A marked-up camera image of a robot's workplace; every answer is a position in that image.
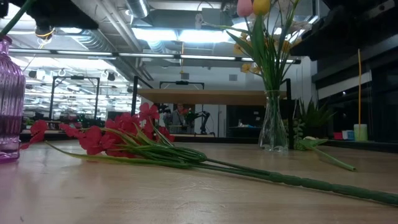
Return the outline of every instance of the black pole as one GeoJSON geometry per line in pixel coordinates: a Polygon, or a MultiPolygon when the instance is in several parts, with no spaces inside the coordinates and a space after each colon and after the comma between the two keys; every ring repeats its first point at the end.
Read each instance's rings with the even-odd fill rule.
{"type": "Polygon", "coordinates": [[[287,128],[289,132],[289,149],[294,149],[294,133],[293,133],[293,112],[291,109],[292,101],[292,85],[290,79],[286,79],[286,94],[287,94],[287,128]]]}
{"type": "Polygon", "coordinates": [[[97,119],[97,110],[98,110],[98,95],[100,93],[100,78],[97,79],[97,95],[95,96],[95,111],[94,111],[94,120],[97,119]]]}
{"type": "Polygon", "coordinates": [[[138,91],[138,76],[135,76],[134,83],[132,85],[131,115],[134,115],[136,113],[137,91],[138,91]]]}
{"type": "Polygon", "coordinates": [[[53,103],[54,103],[55,80],[56,80],[57,78],[58,78],[58,77],[53,77],[53,78],[52,78],[49,120],[52,119],[52,106],[53,106],[53,103]]]}

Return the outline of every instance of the table surface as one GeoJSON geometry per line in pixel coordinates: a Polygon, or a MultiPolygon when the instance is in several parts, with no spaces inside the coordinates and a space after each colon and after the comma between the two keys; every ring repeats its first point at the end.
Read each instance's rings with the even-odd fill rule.
{"type": "MultiPolygon", "coordinates": [[[[285,91],[281,91],[280,94],[281,98],[287,96],[285,91]]],[[[267,96],[264,91],[246,90],[138,89],[138,95],[153,103],[264,106],[267,102],[267,96]]]]}
{"type": "MultiPolygon", "coordinates": [[[[83,153],[76,141],[57,141],[83,153]]],[[[322,146],[280,155],[248,144],[178,143],[208,157],[283,174],[398,193],[398,154],[322,146]]],[[[87,162],[44,144],[0,165],[0,223],[398,223],[398,208],[207,170],[87,162]]]]}

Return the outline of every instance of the ceiling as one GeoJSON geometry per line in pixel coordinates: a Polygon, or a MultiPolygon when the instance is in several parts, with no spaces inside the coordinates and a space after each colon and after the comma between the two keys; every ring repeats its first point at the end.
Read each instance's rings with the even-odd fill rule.
{"type": "MultiPolygon", "coordinates": [[[[201,14],[204,21],[212,24],[236,25],[244,29],[244,27],[240,27],[243,22],[242,18],[238,18],[236,15],[235,0],[209,2],[147,0],[150,6],[149,15],[142,19],[133,20],[128,13],[126,0],[72,0],[72,2],[99,24],[99,30],[82,31],[76,35],[72,34],[70,30],[57,28],[50,41],[46,42],[35,36],[35,21],[25,14],[9,33],[9,36],[13,39],[12,47],[30,49],[42,47],[43,49],[90,50],[96,52],[168,54],[183,52],[192,55],[242,56],[233,53],[234,42],[225,32],[214,30],[214,28],[205,26],[200,22],[199,28],[201,27],[201,30],[195,30],[197,28],[197,25],[195,25],[197,14],[201,14]],[[100,44],[93,47],[84,41],[87,38],[95,39],[95,43],[98,41],[100,44]]],[[[312,18],[312,9],[312,0],[302,0],[297,9],[295,20],[309,21],[312,18]]],[[[0,28],[9,22],[17,10],[18,7],[10,8],[9,15],[0,20],[0,28]]],[[[276,12],[277,9],[272,10],[270,24],[274,23],[272,21],[275,21],[276,12]]],[[[102,86],[99,93],[101,95],[100,109],[106,110],[113,107],[114,109],[128,111],[128,108],[131,107],[132,96],[131,93],[127,92],[127,87],[131,84],[134,75],[140,75],[149,81],[167,81],[168,76],[165,74],[178,74],[181,65],[183,65],[189,67],[190,81],[195,81],[195,79],[202,80],[204,72],[204,70],[195,72],[195,67],[206,68],[208,71],[215,67],[235,68],[237,72],[239,71],[238,68],[241,67],[239,62],[214,60],[181,61],[156,58],[144,58],[142,60],[114,58],[114,60],[108,60],[108,58],[59,58],[54,55],[51,56],[52,58],[39,57],[38,55],[11,54],[11,56],[13,61],[24,70],[27,83],[32,85],[32,89],[26,91],[26,105],[27,109],[32,108],[33,110],[48,110],[49,97],[47,95],[51,91],[52,76],[59,74],[100,78],[100,85],[102,86]],[[36,71],[40,75],[37,78],[31,78],[29,72],[32,71],[36,71]],[[115,74],[115,81],[108,81],[109,73],[115,74]]],[[[175,79],[176,76],[169,78],[172,81],[175,81],[175,79]]],[[[85,111],[89,114],[94,103],[90,99],[92,96],[84,95],[95,95],[95,91],[96,88],[89,79],[66,79],[55,89],[55,101],[58,102],[55,108],[64,109],[65,107],[68,108],[68,105],[69,108],[76,108],[73,104],[76,103],[75,99],[78,99],[79,103],[76,105],[81,107],[78,110],[82,112],[86,108],[85,111]],[[80,85],[79,91],[68,88],[72,85],[80,85]]]]}

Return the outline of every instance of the wooden shelf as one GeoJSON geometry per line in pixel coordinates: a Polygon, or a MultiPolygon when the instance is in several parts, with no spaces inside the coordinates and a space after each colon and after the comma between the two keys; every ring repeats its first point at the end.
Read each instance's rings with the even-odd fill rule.
{"type": "MultiPolygon", "coordinates": [[[[286,92],[283,91],[281,93],[281,98],[285,98],[286,92]]],[[[265,106],[267,101],[264,91],[138,89],[138,95],[153,103],[186,103],[195,105],[265,106]]]]}

